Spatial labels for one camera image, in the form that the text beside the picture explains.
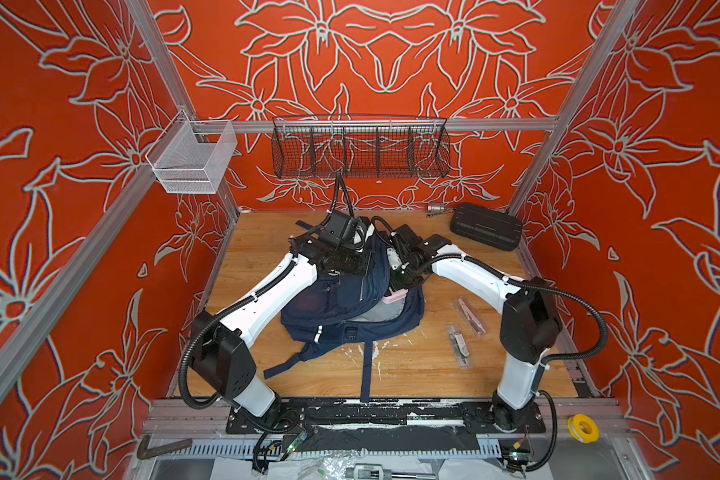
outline red floral wallpaper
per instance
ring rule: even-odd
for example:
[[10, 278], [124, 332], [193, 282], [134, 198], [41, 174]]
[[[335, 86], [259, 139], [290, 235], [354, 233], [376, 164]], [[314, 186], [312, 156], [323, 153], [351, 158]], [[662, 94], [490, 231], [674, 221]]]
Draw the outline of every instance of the red floral wallpaper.
[[[150, 0], [201, 118], [378, 113], [555, 116], [614, 1]], [[365, 208], [430, 201], [506, 206], [543, 132], [451, 136], [453, 170], [430, 180], [357, 180]], [[240, 136], [226, 176], [258, 210], [329, 203], [332, 182], [278, 180], [264, 134]]]
[[639, 6], [524, 215], [657, 477], [720, 478], [720, 2]]
[[[0, 2], [0, 346], [175, 112], [121, 0]], [[0, 478], [121, 476], [229, 225], [151, 187], [0, 407]]]
[[0, 406], [0, 478], [122, 478], [230, 225], [154, 183]]
[[0, 345], [175, 114], [122, 2], [72, 4], [0, 2]]

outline backpack strap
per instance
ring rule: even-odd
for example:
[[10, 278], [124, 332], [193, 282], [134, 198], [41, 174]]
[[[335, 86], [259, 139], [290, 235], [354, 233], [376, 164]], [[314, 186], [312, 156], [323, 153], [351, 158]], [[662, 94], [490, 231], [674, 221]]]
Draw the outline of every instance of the backpack strap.
[[373, 342], [365, 342], [362, 353], [362, 384], [360, 385], [360, 401], [371, 401], [371, 368], [373, 367]]
[[291, 367], [293, 367], [299, 362], [306, 362], [307, 360], [312, 358], [312, 354], [315, 352], [315, 350], [316, 346], [314, 343], [305, 343], [304, 348], [302, 348], [299, 353], [294, 353], [291, 358], [285, 360], [280, 365], [275, 365], [271, 369], [264, 370], [264, 379], [270, 379], [275, 375], [283, 373], [286, 370], [290, 370]]

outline black cable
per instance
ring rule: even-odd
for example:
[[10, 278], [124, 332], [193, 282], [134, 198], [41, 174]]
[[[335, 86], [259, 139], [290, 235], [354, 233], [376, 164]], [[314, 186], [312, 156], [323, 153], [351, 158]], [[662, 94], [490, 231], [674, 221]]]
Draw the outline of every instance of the black cable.
[[[267, 427], [264, 426], [259, 422], [259, 420], [254, 417], [250, 412], [245, 410], [244, 408], [241, 408], [242, 414], [246, 417], [246, 420], [248, 420], [249, 423], [253, 425], [254, 428], [257, 428], [259, 430], [262, 430], [263, 433], [261, 436], [259, 436], [259, 439], [256, 441], [256, 444], [253, 447], [253, 469], [256, 470], [258, 473], [261, 473], [262, 475], [264, 472], [266, 472], [266, 467], [259, 465], [259, 454], [261, 451], [264, 451], [264, 459], [266, 460], [266, 451], [269, 450], [270, 447], [272, 447], [275, 443], [271, 443], [266, 448], [262, 448], [262, 443], [264, 442], [264, 439], [270, 435], [270, 434], [286, 434], [293, 430], [294, 427], [298, 426], [298, 411], [294, 408], [289, 408], [288, 410], [285, 410], [280, 417], [278, 417], [277, 420], [275, 420], [275, 427]], [[288, 418], [288, 414], [294, 412], [296, 414], [295, 419]], [[282, 422], [283, 420], [288, 421], [288, 425], [285, 427], [277, 428], [277, 424]]]
[[[436, 256], [436, 257], [431, 258], [430, 260], [427, 260], [426, 262], [424, 262], [424, 264], [422, 266], [420, 266], [414, 273], [424, 272], [424, 270], [429, 268], [435, 262], [439, 262], [440, 260], [447, 260], [447, 259], [461, 259], [461, 255], [460, 254], [444, 254], [444, 255]], [[496, 276], [497, 278], [503, 279], [506, 276], [499, 270], [496, 270], [492, 266], [485, 264], [485, 263], [481, 262], [480, 260], [473, 258], [472, 256], [464, 256], [464, 260], [482, 267], [483, 269], [487, 270], [490, 274]], [[525, 288], [528, 290], [536, 290], [538, 292], [553, 293], [555, 295], [564, 296], [575, 302], [578, 302], [589, 313], [592, 314], [592, 317], [594, 317], [595, 321], [597, 322], [597, 327], [600, 329], [600, 334], [597, 337], [597, 343], [595, 343], [595, 345], [592, 348], [590, 348], [589, 350], [585, 350], [583, 352], [557, 353], [554, 355], [547, 355], [545, 358], [543, 358], [541, 360], [542, 365], [547, 365], [547, 363], [552, 362], [554, 360], [587, 359], [591, 356], [595, 356], [596, 354], [600, 353], [603, 350], [603, 348], [605, 348], [605, 344], [608, 342], [608, 324], [605, 322], [605, 319], [600, 314], [600, 312], [598, 312], [597, 309], [594, 306], [592, 306], [589, 302], [574, 295], [571, 292], [566, 292], [565, 290], [558, 290], [557, 288], [554, 288], [551, 286], [536, 285], [535, 283], [529, 283], [526, 281], [521, 282], [521, 281], [515, 280], [513, 278], [507, 278], [506, 281], [510, 285], [518, 286], [519, 288]]]
[[331, 208], [328, 209], [328, 214], [326, 215], [326, 218], [322, 219], [322, 222], [320, 222], [319, 224], [317, 224], [317, 225], [313, 226], [312, 228], [310, 228], [309, 230], [307, 230], [307, 235], [314, 234], [317, 230], [320, 230], [321, 226], [326, 225], [326, 223], [328, 222], [328, 219], [331, 218], [331, 214], [333, 213], [334, 210], [336, 210], [336, 203], [338, 203], [338, 184], [336, 184], [336, 182], [334, 182], [333, 200], [331, 200]]
[[383, 218], [381, 218], [380, 216], [375, 215], [373, 218], [371, 218], [371, 224], [373, 224], [373, 223], [376, 222], [376, 221], [382, 222], [382, 225], [384, 225], [384, 228], [386, 228], [386, 229], [387, 229], [387, 232], [389, 232], [390, 234], [391, 234], [392, 232], [394, 232], [394, 228], [392, 228], [392, 227], [387, 223], [387, 221], [384, 220]]
[[373, 218], [371, 218], [371, 225], [373, 225], [374, 228], [376, 229], [376, 236], [378, 236], [378, 238], [380, 238], [380, 239], [382, 240], [382, 242], [384, 242], [385, 244], [389, 245], [389, 248], [394, 249], [394, 245], [392, 245], [392, 244], [390, 244], [389, 242], [387, 242], [387, 240], [386, 240], [383, 236], [381, 236], [381, 235], [378, 234], [378, 228], [376, 228], [376, 226], [374, 225], [374, 222], [377, 222], [377, 221], [378, 221], [378, 222], [382, 222], [382, 225], [384, 225], [384, 228], [386, 228], [386, 229], [387, 229], [387, 232], [389, 232], [390, 234], [391, 234], [392, 232], [394, 232], [394, 229], [387, 223], [386, 220], [384, 220], [384, 219], [381, 218], [380, 216], [374, 216]]
[[283, 433], [288, 433], [288, 432], [291, 431], [291, 429], [293, 428], [293, 426], [298, 423], [298, 411], [295, 410], [294, 408], [289, 408], [288, 410], [285, 410], [285, 411], [282, 413], [282, 415], [280, 415], [280, 418], [278, 418], [278, 419], [275, 421], [275, 425], [277, 425], [277, 423], [280, 422], [280, 421], [283, 420], [283, 419], [288, 419], [288, 420], [290, 420], [290, 418], [287, 418], [286, 415], [289, 414], [289, 413], [291, 413], [291, 412], [294, 412], [294, 413], [296, 414], [297, 420], [292, 421], [292, 422], [291, 422], [291, 425], [288, 425], [287, 427], [280, 427], [280, 428], [278, 428], [278, 427], [266, 426], [266, 425], [264, 425], [263, 423], [261, 423], [261, 422], [259, 421], [259, 419], [258, 419], [257, 417], [255, 417], [252, 413], [250, 413], [247, 409], [245, 409], [245, 408], [240, 408], [240, 409], [242, 410], [242, 414], [245, 416], [245, 418], [246, 418], [246, 420], [248, 421], [248, 423], [250, 423], [251, 425], [253, 425], [253, 427], [254, 427], [255, 429], [261, 430], [262, 432], [271, 433], [271, 434], [273, 434], [273, 435], [279, 435], [279, 434], [283, 434]]
[[355, 211], [352, 209], [352, 200], [349, 198], [349, 191], [347, 190], [347, 185], [344, 183], [344, 177], [340, 174], [336, 174], [336, 181], [339, 182], [339, 186], [344, 192], [344, 203], [347, 205], [347, 212], [349, 212], [349, 216], [355, 218]]
[[186, 383], [186, 374], [187, 371], [190, 369], [190, 360], [192, 359], [192, 351], [195, 349], [195, 346], [202, 338], [205, 337], [208, 332], [215, 329], [216, 326], [219, 325], [219, 321], [221, 321], [222, 318], [234, 312], [235, 310], [245, 305], [248, 305], [250, 302], [253, 302], [257, 297], [263, 295], [264, 293], [269, 292], [275, 285], [277, 285], [282, 279], [286, 278], [286, 276], [291, 273], [293, 267], [296, 266], [296, 256], [298, 255], [298, 251], [296, 248], [296, 241], [293, 238], [289, 238], [288, 242], [291, 245], [290, 251], [291, 255], [293, 255], [293, 259], [291, 260], [291, 263], [288, 264], [288, 266], [286, 266], [286, 268], [282, 272], [280, 272], [280, 274], [278, 274], [278, 276], [276, 276], [275, 278], [270, 280], [269, 283], [258, 289], [256, 291], [256, 297], [254, 297], [253, 295], [248, 295], [247, 297], [231, 304], [221, 312], [215, 314], [213, 317], [211, 317], [211, 320], [197, 333], [197, 335], [192, 337], [186, 343], [186, 346], [184, 347], [184, 352], [182, 353], [181, 360], [179, 362], [179, 393], [181, 394], [182, 400], [184, 400], [184, 403], [187, 404], [188, 407], [194, 408], [195, 410], [208, 408], [221, 397], [221, 394], [218, 392], [214, 393], [211, 397], [202, 402], [195, 400], [195, 398], [192, 397], [192, 393], [190, 393], [190, 388]]
[[368, 232], [368, 228], [365, 226], [365, 224], [361, 221], [358, 221], [355, 225], [355, 233], [360, 235], [360, 241], [356, 244], [347, 245], [347, 248], [351, 248], [353, 250], [362, 250], [365, 248], [365, 235]]
[[[552, 411], [552, 436], [550, 437], [550, 446], [547, 448], [547, 453], [545, 453], [544, 456], [541, 457], [541, 460], [539, 460], [532, 466], [527, 466], [525, 468], [526, 472], [535, 472], [539, 468], [545, 466], [550, 460], [552, 452], [554, 452], [555, 443], [557, 442], [557, 410], [554, 408], [554, 400], [552, 399], [552, 396], [545, 390], [539, 390], [539, 393], [547, 397], [547, 401], [550, 403], [550, 410]], [[523, 471], [521, 467], [513, 465], [507, 465], [507, 470], [513, 470], [515, 472]]]

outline tape roll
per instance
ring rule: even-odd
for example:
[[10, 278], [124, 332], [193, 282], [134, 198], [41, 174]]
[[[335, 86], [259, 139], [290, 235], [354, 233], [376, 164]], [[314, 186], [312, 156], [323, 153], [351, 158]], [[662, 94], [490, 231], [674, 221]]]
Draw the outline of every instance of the tape roll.
[[600, 438], [600, 429], [594, 420], [581, 413], [568, 418], [568, 430], [582, 443], [596, 442]]

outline wooden tabletop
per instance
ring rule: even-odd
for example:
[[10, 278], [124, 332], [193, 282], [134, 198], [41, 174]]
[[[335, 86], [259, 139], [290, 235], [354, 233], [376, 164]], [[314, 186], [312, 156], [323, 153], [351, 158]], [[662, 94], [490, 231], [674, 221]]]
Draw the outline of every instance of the wooden tabletop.
[[[356, 215], [383, 216], [393, 228], [408, 224], [419, 236], [440, 234], [462, 250], [508, 274], [524, 273], [514, 252], [504, 252], [451, 233], [451, 215], [427, 218], [423, 212], [361, 212]], [[287, 238], [304, 230], [294, 223], [315, 224], [324, 212], [256, 212], [240, 217], [230, 248], [214, 285], [208, 311], [211, 313], [237, 301], [288, 251]], [[461, 319], [452, 300], [466, 297], [479, 312], [488, 334], [477, 338]], [[506, 352], [498, 338], [501, 316], [486, 302], [462, 286], [440, 276], [424, 284], [426, 313], [419, 328], [383, 340], [374, 346], [372, 396], [486, 397], [499, 384]], [[474, 366], [458, 367], [445, 332], [455, 322], [468, 342]], [[301, 350], [302, 343], [291, 339], [280, 324], [279, 315], [264, 329], [251, 348], [262, 376], [264, 369], [277, 365]], [[347, 344], [324, 356], [302, 362], [266, 383], [281, 396], [359, 396], [362, 378], [362, 344]], [[190, 370], [190, 390], [209, 395], [213, 389]], [[541, 388], [553, 396], [576, 397], [576, 390], [561, 362], [551, 364]]]

